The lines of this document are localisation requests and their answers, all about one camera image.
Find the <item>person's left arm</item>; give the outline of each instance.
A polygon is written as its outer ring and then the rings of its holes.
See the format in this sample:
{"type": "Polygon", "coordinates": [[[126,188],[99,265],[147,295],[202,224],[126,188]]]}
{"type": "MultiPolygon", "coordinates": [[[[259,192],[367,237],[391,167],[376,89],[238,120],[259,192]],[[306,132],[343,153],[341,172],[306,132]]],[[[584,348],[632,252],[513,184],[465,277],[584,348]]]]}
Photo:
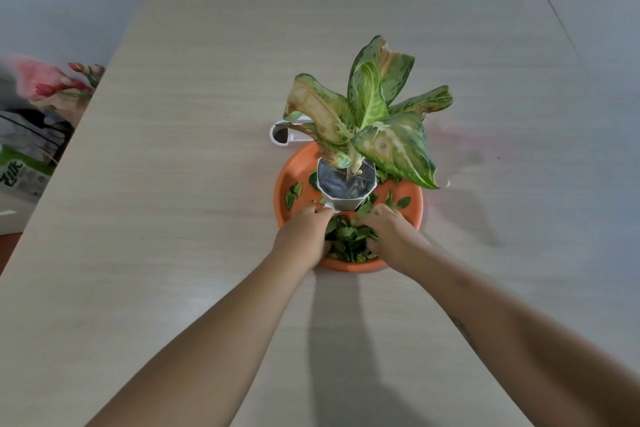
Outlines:
{"type": "Polygon", "coordinates": [[[332,211],[313,204],[240,284],[156,354],[86,427],[228,426],[302,277],[322,259],[332,211]]]}

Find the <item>person's right hand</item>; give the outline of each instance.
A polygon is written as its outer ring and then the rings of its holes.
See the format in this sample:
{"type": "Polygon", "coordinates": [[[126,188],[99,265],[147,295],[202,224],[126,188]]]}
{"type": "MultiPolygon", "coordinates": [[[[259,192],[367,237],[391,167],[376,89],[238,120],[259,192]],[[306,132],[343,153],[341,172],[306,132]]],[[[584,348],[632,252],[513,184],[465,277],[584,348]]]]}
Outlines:
{"type": "Polygon", "coordinates": [[[377,204],[358,225],[366,225],[376,232],[378,240],[367,239],[367,248],[400,273],[404,273],[403,264],[416,249],[429,247],[426,238],[399,211],[393,211],[386,204],[377,204]]]}

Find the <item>table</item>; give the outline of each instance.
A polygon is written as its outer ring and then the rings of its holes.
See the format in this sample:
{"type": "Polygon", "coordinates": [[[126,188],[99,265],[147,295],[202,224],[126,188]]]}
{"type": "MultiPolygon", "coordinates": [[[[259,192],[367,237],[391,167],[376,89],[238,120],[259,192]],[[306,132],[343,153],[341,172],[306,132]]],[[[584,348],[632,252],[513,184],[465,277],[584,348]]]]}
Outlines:
{"type": "MultiPolygon", "coordinates": [[[[373,35],[449,188],[422,231],[640,368],[640,165],[547,0],[146,0],[0,280],[2,424],[82,425],[269,251],[293,76],[345,91],[373,35]]],[[[420,287],[310,273],[235,426],[529,425],[420,287]]]]}

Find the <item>person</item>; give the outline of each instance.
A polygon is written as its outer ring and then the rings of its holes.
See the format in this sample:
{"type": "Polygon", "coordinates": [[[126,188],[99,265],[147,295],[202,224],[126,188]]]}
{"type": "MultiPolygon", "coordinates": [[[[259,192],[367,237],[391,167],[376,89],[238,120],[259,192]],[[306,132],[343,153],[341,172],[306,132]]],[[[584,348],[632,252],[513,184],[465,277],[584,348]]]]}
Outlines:
{"type": "MultiPolygon", "coordinates": [[[[298,284],[328,251],[332,211],[311,204],[240,284],[160,350],[87,427],[228,426],[298,284]]],[[[430,293],[536,427],[640,426],[634,373],[504,292],[378,204],[367,247],[430,293]]]]}

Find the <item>forearm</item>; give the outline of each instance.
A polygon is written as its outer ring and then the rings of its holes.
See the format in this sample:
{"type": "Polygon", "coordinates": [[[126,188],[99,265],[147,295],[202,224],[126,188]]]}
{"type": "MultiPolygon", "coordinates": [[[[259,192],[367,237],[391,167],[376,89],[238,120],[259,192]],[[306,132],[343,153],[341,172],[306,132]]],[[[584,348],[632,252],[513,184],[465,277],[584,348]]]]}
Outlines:
{"type": "Polygon", "coordinates": [[[88,427],[229,425],[305,274],[289,262],[268,256],[160,350],[88,427]]]}
{"type": "Polygon", "coordinates": [[[633,374],[552,319],[427,246],[401,269],[449,315],[537,426],[640,424],[633,374]]]}

